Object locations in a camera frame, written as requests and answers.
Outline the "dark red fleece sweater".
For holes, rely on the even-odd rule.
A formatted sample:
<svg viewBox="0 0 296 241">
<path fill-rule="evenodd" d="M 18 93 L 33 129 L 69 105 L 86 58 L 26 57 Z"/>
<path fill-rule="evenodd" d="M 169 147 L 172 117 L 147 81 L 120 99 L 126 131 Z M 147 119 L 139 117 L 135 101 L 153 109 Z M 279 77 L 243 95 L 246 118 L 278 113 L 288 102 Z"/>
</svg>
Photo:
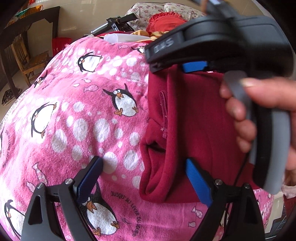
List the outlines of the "dark red fleece sweater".
<svg viewBox="0 0 296 241">
<path fill-rule="evenodd" d="M 253 166 L 243 164 L 233 118 L 219 94 L 222 80 L 221 73 L 184 73 L 177 65 L 149 73 L 148 121 L 140 142 L 143 200 L 197 202 L 187 159 L 227 185 L 252 183 Z"/>
</svg>

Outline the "red yellow patterned blanket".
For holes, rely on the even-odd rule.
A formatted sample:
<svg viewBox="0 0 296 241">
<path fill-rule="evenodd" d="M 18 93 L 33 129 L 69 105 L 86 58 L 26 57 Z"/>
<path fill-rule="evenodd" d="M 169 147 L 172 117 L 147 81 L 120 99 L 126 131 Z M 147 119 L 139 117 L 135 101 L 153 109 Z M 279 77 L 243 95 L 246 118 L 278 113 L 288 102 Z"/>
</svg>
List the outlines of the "red yellow patterned blanket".
<svg viewBox="0 0 296 241">
<path fill-rule="evenodd" d="M 148 32 L 148 31 L 144 31 L 144 30 L 138 30 L 138 31 L 132 32 L 130 34 L 150 37 L 151 40 L 149 40 L 149 41 L 139 41 L 139 42 L 144 42 L 144 43 L 150 43 L 151 41 L 154 41 L 154 40 L 160 38 L 161 36 L 165 35 L 166 33 L 168 33 L 168 31 L 167 32 Z M 107 34 L 102 34 L 102 35 L 99 35 L 98 37 L 100 39 L 103 39 L 103 37 Z"/>
</svg>

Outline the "red heart cushion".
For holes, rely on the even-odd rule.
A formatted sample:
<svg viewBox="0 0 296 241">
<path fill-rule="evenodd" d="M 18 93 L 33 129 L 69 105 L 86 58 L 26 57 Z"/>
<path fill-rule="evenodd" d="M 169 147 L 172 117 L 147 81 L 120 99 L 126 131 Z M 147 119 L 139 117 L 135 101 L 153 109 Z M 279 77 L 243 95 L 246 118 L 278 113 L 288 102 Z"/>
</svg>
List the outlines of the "red heart cushion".
<svg viewBox="0 0 296 241">
<path fill-rule="evenodd" d="M 167 32 L 186 22 L 180 14 L 174 11 L 162 12 L 151 16 L 146 30 L 148 32 Z"/>
</svg>

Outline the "floral grey pillow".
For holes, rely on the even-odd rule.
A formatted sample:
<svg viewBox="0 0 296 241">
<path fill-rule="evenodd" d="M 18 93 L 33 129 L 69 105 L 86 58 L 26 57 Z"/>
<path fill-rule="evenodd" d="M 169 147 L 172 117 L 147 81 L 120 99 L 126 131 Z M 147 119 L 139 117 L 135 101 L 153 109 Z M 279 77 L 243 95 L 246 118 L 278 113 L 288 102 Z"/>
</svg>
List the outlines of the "floral grey pillow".
<svg viewBox="0 0 296 241">
<path fill-rule="evenodd" d="M 179 14 L 184 20 L 199 18 L 204 14 L 196 8 L 191 8 L 179 3 L 135 3 L 127 12 L 126 15 L 135 14 L 137 19 L 129 21 L 128 24 L 134 30 L 145 30 L 149 25 L 150 18 L 155 14 L 174 12 Z"/>
</svg>

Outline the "black tripod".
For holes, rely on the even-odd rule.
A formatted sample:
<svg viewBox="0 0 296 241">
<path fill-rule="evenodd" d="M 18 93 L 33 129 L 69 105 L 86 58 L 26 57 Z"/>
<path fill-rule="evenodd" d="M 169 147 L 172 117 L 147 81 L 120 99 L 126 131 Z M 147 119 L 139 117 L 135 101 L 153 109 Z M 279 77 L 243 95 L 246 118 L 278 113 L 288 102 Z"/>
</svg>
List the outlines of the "black tripod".
<svg viewBox="0 0 296 241">
<path fill-rule="evenodd" d="M 106 23 L 92 30 L 90 33 L 93 36 L 98 36 L 108 32 L 132 32 L 134 29 L 128 24 L 130 21 L 137 20 L 138 17 L 135 14 L 129 14 L 126 16 L 117 16 L 115 18 L 108 18 Z"/>
</svg>

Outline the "white plastic tube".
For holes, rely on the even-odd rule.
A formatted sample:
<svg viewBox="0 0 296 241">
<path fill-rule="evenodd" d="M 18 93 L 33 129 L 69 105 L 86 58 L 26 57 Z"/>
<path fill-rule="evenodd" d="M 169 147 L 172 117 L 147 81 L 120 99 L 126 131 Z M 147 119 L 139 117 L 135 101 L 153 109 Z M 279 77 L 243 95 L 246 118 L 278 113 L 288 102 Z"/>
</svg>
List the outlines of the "white plastic tube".
<svg viewBox="0 0 296 241">
<path fill-rule="evenodd" d="M 103 37 L 103 39 L 109 43 L 139 42 L 151 40 L 150 37 L 147 36 L 122 33 L 107 34 Z"/>
</svg>

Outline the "pink penguin blanket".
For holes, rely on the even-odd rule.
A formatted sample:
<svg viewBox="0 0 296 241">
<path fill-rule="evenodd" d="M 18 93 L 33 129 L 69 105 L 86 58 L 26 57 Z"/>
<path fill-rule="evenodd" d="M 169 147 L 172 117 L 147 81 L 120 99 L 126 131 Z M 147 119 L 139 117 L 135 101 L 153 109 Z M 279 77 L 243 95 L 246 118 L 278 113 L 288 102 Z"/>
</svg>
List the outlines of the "pink penguin blanket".
<svg viewBox="0 0 296 241">
<path fill-rule="evenodd" d="M 61 184 L 94 156 L 103 170 L 80 209 L 99 240 L 190 239 L 204 204 L 139 194 L 149 73 L 143 44 L 83 38 L 15 101 L 1 122 L 1 226 L 12 240 L 36 186 Z"/>
</svg>

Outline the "red waste bin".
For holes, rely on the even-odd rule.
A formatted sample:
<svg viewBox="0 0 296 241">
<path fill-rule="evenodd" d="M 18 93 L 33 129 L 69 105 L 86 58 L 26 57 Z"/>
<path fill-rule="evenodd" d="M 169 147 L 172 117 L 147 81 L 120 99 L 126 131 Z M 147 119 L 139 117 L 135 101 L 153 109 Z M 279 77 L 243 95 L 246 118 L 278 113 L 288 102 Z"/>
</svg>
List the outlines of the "red waste bin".
<svg viewBox="0 0 296 241">
<path fill-rule="evenodd" d="M 67 45 L 72 43 L 72 39 L 68 37 L 56 37 L 52 39 L 52 53 L 56 56 L 61 52 Z"/>
</svg>

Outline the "small wooden chair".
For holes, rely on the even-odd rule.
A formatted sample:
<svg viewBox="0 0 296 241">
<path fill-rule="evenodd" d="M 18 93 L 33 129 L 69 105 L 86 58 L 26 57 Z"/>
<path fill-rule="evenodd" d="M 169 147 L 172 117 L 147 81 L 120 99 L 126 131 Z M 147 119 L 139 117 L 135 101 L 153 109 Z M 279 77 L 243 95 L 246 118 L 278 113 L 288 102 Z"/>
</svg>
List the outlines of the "small wooden chair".
<svg viewBox="0 0 296 241">
<path fill-rule="evenodd" d="M 15 37 L 11 44 L 12 52 L 15 56 L 16 63 L 25 79 L 28 87 L 31 86 L 31 81 L 37 78 L 34 71 L 45 68 L 49 62 L 49 51 L 44 51 L 40 54 L 30 57 L 29 51 L 25 46 L 22 35 Z"/>
</svg>

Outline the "yellow basket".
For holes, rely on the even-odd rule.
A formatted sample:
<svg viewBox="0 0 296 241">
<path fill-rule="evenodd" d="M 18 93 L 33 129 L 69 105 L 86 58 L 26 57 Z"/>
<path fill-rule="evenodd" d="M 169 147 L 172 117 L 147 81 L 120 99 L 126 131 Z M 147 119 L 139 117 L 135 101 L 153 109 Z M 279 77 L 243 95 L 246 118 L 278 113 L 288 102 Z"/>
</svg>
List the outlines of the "yellow basket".
<svg viewBox="0 0 296 241">
<path fill-rule="evenodd" d="M 30 7 L 30 8 L 27 8 L 27 9 L 24 9 L 18 13 L 15 14 L 15 17 L 18 18 L 18 19 L 22 19 L 22 18 L 25 18 L 27 16 L 30 16 L 32 14 L 35 14 L 37 12 L 40 12 L 43 10 L 43 5 L 37 5 L 37 6 L 34 6 L 34 7 Z"/>
</svg>

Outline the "dark wooden desk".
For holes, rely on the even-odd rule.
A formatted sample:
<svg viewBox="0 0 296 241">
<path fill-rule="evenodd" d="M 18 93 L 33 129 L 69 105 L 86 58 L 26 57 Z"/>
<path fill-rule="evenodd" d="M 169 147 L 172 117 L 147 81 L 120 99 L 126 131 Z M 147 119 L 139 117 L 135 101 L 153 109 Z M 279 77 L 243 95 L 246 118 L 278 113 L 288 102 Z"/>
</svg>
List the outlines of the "dark wooden desk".
<svg viewBox="0 0 296 241">
<path fill-rule="evenodd" d="M 27 30 L 29 30 L 30 26 L 38 22 L 40 20 L 45 19 L 48 23 L 52 23 L 52 37 L 58 37 L 58 22 L 59 22 L 59 13 L 60 13 L 60 6 L 55 6 L 52 8 L 48 8 L 42 10 L 40 12 L 34 13 L 29 15 L 21 20 L 16 21 L 15 23 L 9 25 L 8 27 L 4 28 L 1 32 L 1 67 L 4 71 L 4 74 L 7 78 L 9 87 L 17 99 L 20 94 L 15 87 L 13 82 L 11 72 L 9 70 L 9 63 L 7 57 L 5 55 L 4 50 L 13 43 L 13 40 L 17 35 L 20 35 Z"/>
</svg>

